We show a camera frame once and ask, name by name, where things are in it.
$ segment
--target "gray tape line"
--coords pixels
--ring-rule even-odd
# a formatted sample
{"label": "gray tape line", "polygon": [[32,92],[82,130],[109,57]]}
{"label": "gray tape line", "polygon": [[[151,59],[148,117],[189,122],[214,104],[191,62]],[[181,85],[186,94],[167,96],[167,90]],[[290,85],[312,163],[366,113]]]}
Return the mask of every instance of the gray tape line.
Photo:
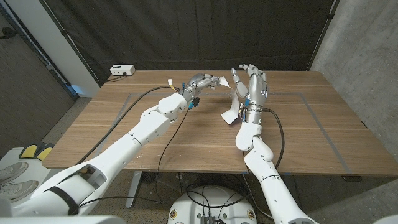
{"label": "gray tape line", "polygon": [[[112,126],[113,126],[114,124],[116,124],[116,122],[118,121],[118,119],[120,119],[120,116],[122,116],[122,113],[123,113],[124,109],[126,108],[127,104],[129,103],[131,96],[132,96],[132,93],[130,93],[129,96],[127,97],[127,99],[125,100],[125,102],[124,102],[122,108],[120,109],[118,115],[116,116],[115,120],[113,121]],[[104,141],[101,142],[101,144],[97,147],[97,150],[95,151],[94,157],[96,157],[96,156],[98,156],[98,155],[100,154],[100,152],[101,152],[102,148],[104,147],[104,145],[105,145],[105,143],[106,143],[107,140],[108,140],[108,137],[106,137],[106,138],[104,139]]]}
{"label": "gray tape line", "polygon": [[303,102],[305,103],[305,106],[307,106],[307,109],[310,111],[312,117],[314,118],[314,120],[317,122],[319,129],[321,129],[322,134],[324,135],[324,137],[326,138],[326,140],[328,141],[330,147],[333,149],[333,151],[336,154],[336,157],[338,158],[338,160],[340,161],[341,165],[343,165],[344,170],[346,171],[347,174],[352,174],[351,170],[349,169],[349,167],[347,166],[346,162],[344,161],[343,157],[341,156],[340,152],[337,150],[336,146],[333,144],[333,141],[330,139],[328,133],[326,133],[325,128],[323,128],[321,122],[318,120],[317,116],[315,115],[315,113],[313,112],[311,106],[308,104],[307,99],[305,98],[303,93],[300,93],[301,99],[303,99]]}
{"label": "gray tape line", "polygon": [[[299,95],[301,93],[268,93],[269,95]],[[142,93],[130,93],[132,96],[141,96]],[[147,96],[170,96],[171,93],[148,93]],[[230,96],[230,93],[200,93],[198,96]]]}

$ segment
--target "electrical outlet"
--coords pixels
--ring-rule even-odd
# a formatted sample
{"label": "electrical outlet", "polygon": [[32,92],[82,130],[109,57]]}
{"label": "electrical outlet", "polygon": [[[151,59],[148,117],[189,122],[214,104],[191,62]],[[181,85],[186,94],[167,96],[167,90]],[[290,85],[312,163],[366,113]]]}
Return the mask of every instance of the electrical outlet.
{"label": "electrical outlet", "polygon": [[136,68],[134,68],[134,65],[113,65],[110,70],[112,75],[115,76],[123,75],[124,72],[126,72],[126,75],[132,75]]}

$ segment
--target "door frame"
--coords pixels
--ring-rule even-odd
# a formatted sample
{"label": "door frame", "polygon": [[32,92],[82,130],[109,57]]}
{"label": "door frame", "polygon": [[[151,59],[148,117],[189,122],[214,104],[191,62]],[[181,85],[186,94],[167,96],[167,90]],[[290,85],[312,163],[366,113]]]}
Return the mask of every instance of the door frame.
{"label": "door frame", "polygon": [[24,40],[25,44],[36,54],[36,56],[40,59],[46,69],[51,73],[54,79],[62,86],[62,88],[68,93],[70,98],[76,102],[79,98],[79,95],[72,88],[70,82],[67,78],[62,74],[62,72],[58,69],[58,67],[54,64],[51,58],[47,55],[45,50],[40,46],[40,44],[36,41],[33,35],[29,32],[23,22],[18,18],[18,16],[14,13],[14,11],[8,6],[6,1],[4,2],[9,11],[6,10],[2,4],[0,4],[0,14],[10,23],[12,28],[18,33],[18,35]]}

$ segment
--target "white paper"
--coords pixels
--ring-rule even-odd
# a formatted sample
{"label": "white paper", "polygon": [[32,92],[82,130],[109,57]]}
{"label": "white paper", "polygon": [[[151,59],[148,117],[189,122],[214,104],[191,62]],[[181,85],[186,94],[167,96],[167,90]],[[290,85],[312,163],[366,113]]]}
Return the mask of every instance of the white paper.
{"label": "white paper", "polygon": [[231,124],[236,118],[238,118],[238,113],[239,113],[239,100],[238,96],[235,92],[234,89],[229,87],[228,81],[225,79],[225,77],[220,77],[220,85],[226,86],[231,89],[231,96],[232,96],[232,104],[231,104],[231,109],[228,111],[225,111],[221,117],[227,122],[227,124]]}

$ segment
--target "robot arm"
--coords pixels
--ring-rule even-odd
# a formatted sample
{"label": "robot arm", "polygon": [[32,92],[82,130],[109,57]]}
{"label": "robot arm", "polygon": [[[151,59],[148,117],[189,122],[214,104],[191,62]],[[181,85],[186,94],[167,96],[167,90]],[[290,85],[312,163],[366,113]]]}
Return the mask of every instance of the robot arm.
{"label": "robot arm", "polygon": [[316,223],[295,203],[272,163],[274,155],[271,149],[260,137],[262,106],[267,98],[266,74],[253,65],[239,67],[249,74],[250,82],[249,90],[245,92],[243,84],[236,81],[239,80],[236,71],[232,70],[232,76],[237,84],[236,91],[241,98],[246,99],[245,108],[241,107],[241,110],[245,111],[245,116],[235,139],[236,146],[242,151],[251,150],[245,156],[244,162],[260,182],[275,223]]}
{"label": "robot arm", "polygon": [[219,81],[211,75],[195,75],[180,93],[161,99],[157,106],[145,110],[140,122],[99,156],[65,169],[43,183],[30,200],[12,209],[12,215],[88,214],[97,202],[80,208],[79,205],[102,197],[116,175],[145,144],[165,133],[187,106],[196,106],[196,96],[202,89],[217,86]]}

